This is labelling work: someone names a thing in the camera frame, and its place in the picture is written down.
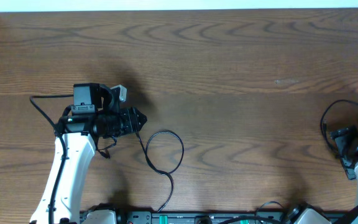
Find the wood grain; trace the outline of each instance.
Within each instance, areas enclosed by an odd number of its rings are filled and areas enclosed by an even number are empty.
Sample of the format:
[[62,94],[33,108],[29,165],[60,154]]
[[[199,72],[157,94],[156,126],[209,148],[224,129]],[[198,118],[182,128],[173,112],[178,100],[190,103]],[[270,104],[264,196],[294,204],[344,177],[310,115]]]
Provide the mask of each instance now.
[[[0,223],[29,220],[52,165],[52,129],[29,95],[81,82],[126,86],[124,106],[149,119],[144,141],[159,129],[181,136],[167,210],[354,206],[356,182],[318,122],[332,101],[358,101],[358,9],[0,14]],[[70,100],[39,104],[57,120]],[[329,129],[358,125],[358,108],[338,105],[327,119]],[[150,156],[170,169],[179,146],[159,136]],[[158,209],[169,182],[147,167],[135,136],[111,154],[91,162],[82,209]]]

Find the white backdrop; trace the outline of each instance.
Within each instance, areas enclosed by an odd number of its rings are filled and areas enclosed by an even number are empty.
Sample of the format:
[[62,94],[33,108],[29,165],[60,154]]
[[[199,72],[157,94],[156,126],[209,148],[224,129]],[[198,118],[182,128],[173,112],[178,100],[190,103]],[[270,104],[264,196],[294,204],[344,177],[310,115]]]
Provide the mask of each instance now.
[[0,0],[0,12],[358,7],[358,0]]

